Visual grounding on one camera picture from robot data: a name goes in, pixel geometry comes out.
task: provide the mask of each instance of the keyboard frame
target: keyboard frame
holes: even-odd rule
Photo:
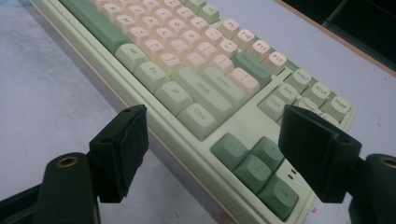
[[[125,105],[144,104],[148,108],[148,129],[150,133],[162,143],[163,147],[173,155],[235,222],[279,223],[280,220],[270,211],[263,216],[254,211],[246,211],[250,209],[268,210],[268,208],[242,183],[230,186],[230,183],[234,184],[237,178],[219,161],[208,162],[216,160],[213,155],[207,155],[210,150],[199,151],[198,153],[195,146],[211,148],[225,133],[241,136],[244,135],[244,127],[252,125],[256,129],[262,129],[262,123],[273,123],[274,127],[271,131],[262,130],[259,133],[247,136],[247,141],[243,141],[243,144],[251,149],[252,144],[256,143],[262,136],[267,136],[276,141],[277,136],[274,135],[273,129],[277,128],[276,133],[278,133],[279,126],[271,119],[266,118],[262,123],[254,122],[254,119],[251,119],[249,123],[246,123],[241,115],[247,111],[260,110],[257,108],[257,104],[283,82],[285,76],[289,74],[289,68],[286,68],[280,75],[273,76],[273,81],[270,84],[253,96],[240,111],[232,115],[233,123],[226,120],[204,141],[199,141],[175,116],[167,111],[152,93],[135,77],[131,76],[131,73],[59,1],[31,0],[31,2]],[[356,111],[352,106],[341,123],[343,130],[349,129],[355,115]],[[289,173],[285,171],[292,169],[290,164],[285,161],[281,166],[282,169],[279,168],[276,175],[287,184],[295,185],[295,181],[286,178]],[[296,204],[287,221],[282,223],[303,223],[312,202],[316,198],[315,193],[307,186],[300,175],[297,174],[294,177],[302,185],[301,190],[297,190],[297,193],[304,195],[305,200],[302,202],[300,198],[297,202],[298,205]]]

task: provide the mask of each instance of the gray surface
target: gray surface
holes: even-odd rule
[[[396,79],[273,1],[210,0],[221,15],[265,37],[357,109],[349,134],[361,156],[395,156]],[[41,182],[45,165],[88,142],[120,101],[26,0],[0,1],[0,200]],[[349,223],[347,207],[316,201],[305,223]],[[155,140],[122,204],[103,223],[230,220]]]

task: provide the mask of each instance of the keyboard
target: keyboard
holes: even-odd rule
[[[204,0],[32,0],[240,223],[303,223],[315,199],[277,139],[284,105],[343,131],[355,109]]]

